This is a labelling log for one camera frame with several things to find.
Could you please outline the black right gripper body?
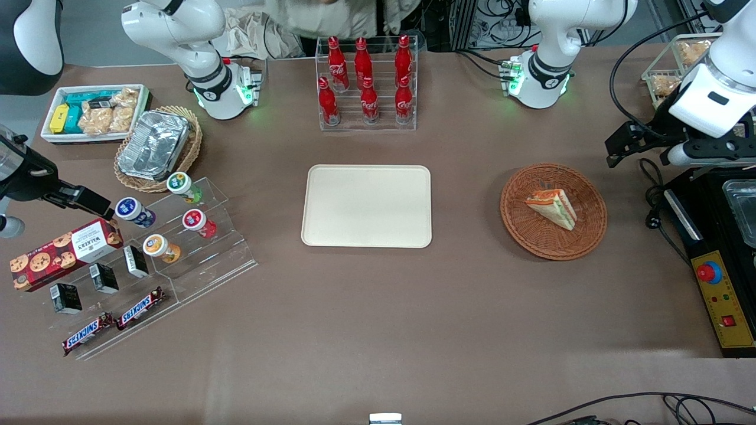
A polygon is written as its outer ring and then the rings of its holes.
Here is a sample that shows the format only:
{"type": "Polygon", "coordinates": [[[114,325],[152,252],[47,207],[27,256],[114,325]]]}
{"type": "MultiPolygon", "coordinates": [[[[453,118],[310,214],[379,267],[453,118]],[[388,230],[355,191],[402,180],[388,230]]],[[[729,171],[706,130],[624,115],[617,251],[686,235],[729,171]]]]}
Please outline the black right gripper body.
{"type": "Polygon", "coordinates": [[[2,131],[1,140],[2,199],[58,204],[60,181],[53,162],[28,147],[25,135],[2,131]]]}

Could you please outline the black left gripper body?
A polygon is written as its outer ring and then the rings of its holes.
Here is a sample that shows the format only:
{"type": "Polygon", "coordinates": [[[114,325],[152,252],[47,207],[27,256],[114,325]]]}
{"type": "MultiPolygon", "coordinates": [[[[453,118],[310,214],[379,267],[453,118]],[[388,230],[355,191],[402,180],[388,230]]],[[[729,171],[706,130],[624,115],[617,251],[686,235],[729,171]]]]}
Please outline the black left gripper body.
{"type": "Polygon", "coordinates": [[[740,120],[724,136],[715,138],[683,128],[683,140],[661,154],[662,162],[754,162],[754,122],[740,120]]]}

